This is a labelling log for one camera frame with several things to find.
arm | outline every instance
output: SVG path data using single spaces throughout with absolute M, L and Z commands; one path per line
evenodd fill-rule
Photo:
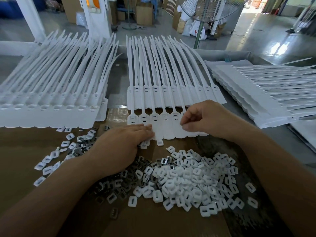
M 238 144 L 292 233 L 316 236 L 316 177 L 302 163 L 260 129 L 210 100 L 189 107 L 181 125 Z
M 153 135 L 151 125 L 143 124 L 107 131 L 86 154 L 65 161 L 10 208 L 0 219 L 0 236 L 56 236 L 85 191 L 97 180 L 129 166 L 137 144 Z

concrete floor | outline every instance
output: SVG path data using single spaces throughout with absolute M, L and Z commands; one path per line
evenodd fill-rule
M 39 15 L 47 34 L 56 29 L 79 33 L 86 31 L 84 27 L 69 23 L 65 13 L 41 12 Z M 217 41 L 200 41 L 199 49 L 251 51 L 273 64 L 314 57 L 316 55 L 314 37 L 301 34 L 288 35 L 285 32 L 294 22 L 295 18 L 248 13 L 245 9 L 232 35 L 223 35 Z M 147 27 L 147 30 L 127 31 L 122 28 L 124 25 L 127 24 L 121 23 L 118 26 L 117 39 L 120 45 L 126 44 L 126 35 L 138 37 L 171 35 L 182 39 L 189 46 L 194 45 L 194 37 L 181 36 L 172 28 L 172 17 L 166 12 L 157 18 L 153 26 Z M 33 41 L 34 38 L 24 19 L 0 19 L 0 40 Z

